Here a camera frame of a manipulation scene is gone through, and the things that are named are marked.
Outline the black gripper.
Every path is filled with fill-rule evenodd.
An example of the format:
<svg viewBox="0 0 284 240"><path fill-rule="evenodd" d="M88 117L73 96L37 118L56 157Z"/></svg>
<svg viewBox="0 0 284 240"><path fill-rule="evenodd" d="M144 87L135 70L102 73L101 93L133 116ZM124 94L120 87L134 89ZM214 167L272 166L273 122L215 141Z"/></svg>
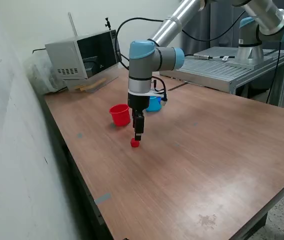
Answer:
<svg viewBox="0 0 284 240"><path fill-rule="evenodd" d="M134 140L141 141L145 122L142 111L149 107L150 97L128 93L127 104L132 109Z"/></svg>

